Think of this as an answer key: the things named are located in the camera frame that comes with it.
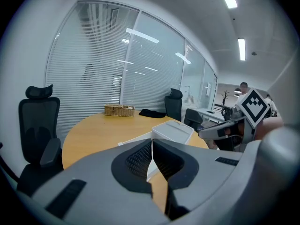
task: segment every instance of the window blinds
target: window blinds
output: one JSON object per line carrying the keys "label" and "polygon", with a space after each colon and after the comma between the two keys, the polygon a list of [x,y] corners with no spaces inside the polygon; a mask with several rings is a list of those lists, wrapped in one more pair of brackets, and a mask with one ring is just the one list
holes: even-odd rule
{"label": "window blinds", "polygon": [[54,39],[46,86],[60,99],[57,135],[62,143],[82,119],[120,102],[130,34],[138,11],[105,3],[78,2]]}
{"label": "window blinds", "polygon": [[180,90],[182,98],[182,122],[187,108],[198,108],[204,74],[204,57],[187,41],[184,56],[184,69]]}
{"label": "window blinds", "polygon": [[123,104],[165,112],[170,88],[180,89],[185,39],[160,21],[141,13],[131,34]]}

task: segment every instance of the round table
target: round table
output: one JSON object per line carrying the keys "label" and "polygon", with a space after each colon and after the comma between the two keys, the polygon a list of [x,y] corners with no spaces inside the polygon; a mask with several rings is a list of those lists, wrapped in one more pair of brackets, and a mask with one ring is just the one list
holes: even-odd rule
{"label": "round table", "polygon": [[[68,133],[62,148],[64,168],[79,159],[99,151],[117,147],[125,142],[151,131],[151,128],[169,120],[169,117],[149,118],[140,116],[135,111],[134,117],[105,116],[98,113],[77,123]],[[205,141],[196,132],[192,134],[189,145],[208,148]],[[164,212],[167,194],[167,182],[159,172],[150,179],[153,201]]]}

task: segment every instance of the white wall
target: white wall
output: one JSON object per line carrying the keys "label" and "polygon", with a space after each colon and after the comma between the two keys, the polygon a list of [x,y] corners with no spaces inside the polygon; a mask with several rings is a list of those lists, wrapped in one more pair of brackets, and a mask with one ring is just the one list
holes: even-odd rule
{"label": "white wall", "polygon": [[18,105],[27,87],[43,87],[45,66],[55,33],[66,13],[65,0],[26,0],[0,44],[0,154],[20,176],[25,161],[20,142]]}
{"label": "white wall", "polygon": [[239,87],[242,82],[248,83],[248,87],[250,88],[260,89],[263,91],[267,91],[271,86],[270,81],[255,78],[247,74],[237,74],[224,71],[219,72],[218,83],[232,84]]}
{"label": "white wall", "polygon": [[[227,107],[235,106],[237,99],[238,98],[235,96],[228,96],[227,99],[225,100],[225,106],[227,106]],[[219,93],[216,94],[215,104],[223,105],[222,94],[219,94]]]}
{"label": "white wall", "polygon": [[299,125],[300,121],[300,47],[287,66],[268,90],[276,107],[287,125]]}

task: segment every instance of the chair armrest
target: chair armrest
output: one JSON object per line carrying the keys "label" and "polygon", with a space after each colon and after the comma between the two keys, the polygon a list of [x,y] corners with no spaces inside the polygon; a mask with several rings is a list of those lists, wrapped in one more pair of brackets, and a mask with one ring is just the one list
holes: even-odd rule
{"label": "chair armrest", "polygon": [[190,119],[190,118],[188,118],[187,120],[189,120],[189,121],[191,121],[191,122],[193,122],[193,123],[199,123],[199,124],[201,124],[201,122],[200,122],[200,121],[196,121],[196,120],[194,120],[194,119]]}
{"label": "chair armrest", "polygon": [[49,140],[39,164],[41,167],[49,167],[55,164],[60,153],[60,139],[52,138]]}

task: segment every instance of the wicker basket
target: wicker basket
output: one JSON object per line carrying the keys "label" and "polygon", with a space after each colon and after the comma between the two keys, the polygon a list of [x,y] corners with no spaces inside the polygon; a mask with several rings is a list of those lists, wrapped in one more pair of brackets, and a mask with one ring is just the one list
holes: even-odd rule
{"label": "wicker basket", "polygon": [[106,116],[120,116],[120,117],[134,117],[135,107],[121,104],[105,104],[104,115]]}

